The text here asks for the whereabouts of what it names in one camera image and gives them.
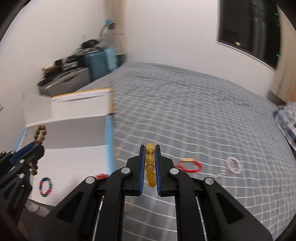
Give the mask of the blue desk lamp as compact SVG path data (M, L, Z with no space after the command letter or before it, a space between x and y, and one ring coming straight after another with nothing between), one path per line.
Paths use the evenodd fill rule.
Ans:
M105 31L107 31L107 30L113 30L114 27L115 27L115 21L113 21L111 19L106 19L105 22L104 22L104 26L100 30L99 40L100 41L103 41Z

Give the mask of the teal suitcase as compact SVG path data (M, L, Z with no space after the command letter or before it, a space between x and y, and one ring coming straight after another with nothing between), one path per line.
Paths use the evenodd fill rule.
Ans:
M117 55L113 47L102 51L87 53L84 55L83 60L85 67L89 68L92 82L108 75L118 68Z

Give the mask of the grey suitcase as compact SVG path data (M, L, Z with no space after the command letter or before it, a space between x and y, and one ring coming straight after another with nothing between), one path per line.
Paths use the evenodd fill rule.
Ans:
M89 68L79 67L54 78L43 78L38 83L38 90L40 95L53 97L76 92L90 82Z

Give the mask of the white cardboard shoe box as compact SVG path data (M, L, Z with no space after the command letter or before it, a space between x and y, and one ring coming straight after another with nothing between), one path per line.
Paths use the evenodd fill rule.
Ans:
M111 88L23 95L25 129L16 149L33 141L38 126L47 132L38 173L30 178L30 201L56 206L85 178L114 171L112 111Z

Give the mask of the beige curtain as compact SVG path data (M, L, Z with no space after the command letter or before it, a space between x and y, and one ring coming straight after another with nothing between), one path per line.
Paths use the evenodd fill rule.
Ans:
M294 99L295 46L282 49L276 67L276 74L269 90L285 102Z

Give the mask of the dark window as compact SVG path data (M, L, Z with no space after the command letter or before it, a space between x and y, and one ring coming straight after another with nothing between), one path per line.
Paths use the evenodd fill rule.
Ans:
M274 1L220 1L218 41L275 69L280 57L280 15Z

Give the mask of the blue plaid pillow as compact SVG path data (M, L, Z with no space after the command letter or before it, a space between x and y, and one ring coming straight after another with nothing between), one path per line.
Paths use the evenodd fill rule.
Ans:
M273 117L277 126L284 134L288 143L295 150L295 136L296 136L296 103L289 101L286 105L281 105L273 113Z

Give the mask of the grey checked bed cover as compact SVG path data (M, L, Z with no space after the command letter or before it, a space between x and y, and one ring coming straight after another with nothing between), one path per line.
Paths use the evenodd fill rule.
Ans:
M125 64L86 86L111 88L115 165L158 144L177 162L192 158L278 238L295 215L295 158L276 106L243 87L182 68Z

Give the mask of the pile of clothes on suitcase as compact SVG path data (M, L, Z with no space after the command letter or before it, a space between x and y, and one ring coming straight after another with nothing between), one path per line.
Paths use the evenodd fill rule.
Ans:
M82 55L89 52L95 52L95 51L102 51L106 49L107 46L105 42L102 42L97 39L91 39L86 42L83 42L80 47L75 51L76 55Z

